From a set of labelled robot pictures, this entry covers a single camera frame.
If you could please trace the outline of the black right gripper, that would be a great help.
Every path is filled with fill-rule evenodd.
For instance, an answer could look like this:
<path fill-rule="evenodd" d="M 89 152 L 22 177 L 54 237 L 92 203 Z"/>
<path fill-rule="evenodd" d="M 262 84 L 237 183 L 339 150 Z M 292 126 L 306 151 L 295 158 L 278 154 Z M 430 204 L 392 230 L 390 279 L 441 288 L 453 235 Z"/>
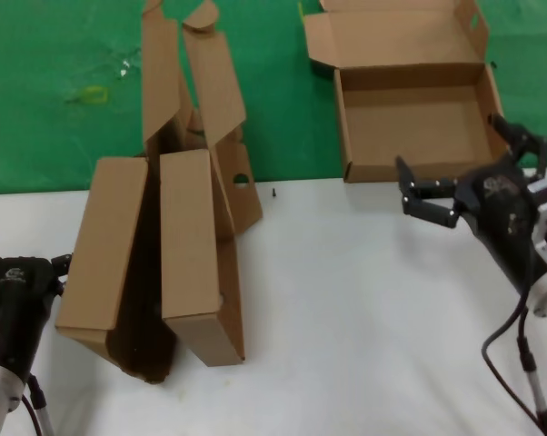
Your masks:
<path fill-rule="evenodd" d="M 535 155 L 536 170 L 528 180 L 543 179 L 547 136 L 534 134 L 500 114 L 490 114 L 489 125 L 507 144 L 507 157 L 471 170 L 457 184 L 445 178 L 416 180 L 404 159 L 396 157 L 403 213 L 446 228 L 454 228 L 461 215 L 514 288 L 525 291 L 547 273 L 547 266 L 531 253 L 537 211 L 527 178 L 517 164 L 526 154 Z M 455 206 L 432 203 L 453 198 L 459 212 Z"/>

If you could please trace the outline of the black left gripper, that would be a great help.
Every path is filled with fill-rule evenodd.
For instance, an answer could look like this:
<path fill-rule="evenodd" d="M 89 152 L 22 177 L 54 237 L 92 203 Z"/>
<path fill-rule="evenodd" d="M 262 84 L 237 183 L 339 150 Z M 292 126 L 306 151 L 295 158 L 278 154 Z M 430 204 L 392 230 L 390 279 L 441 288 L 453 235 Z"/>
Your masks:
<path fill-rule="evenodd" d="M 73 255 L 51 260 L 0 257 L 0 367 L 30 375 L 43 329 L 67 276 Z"/>

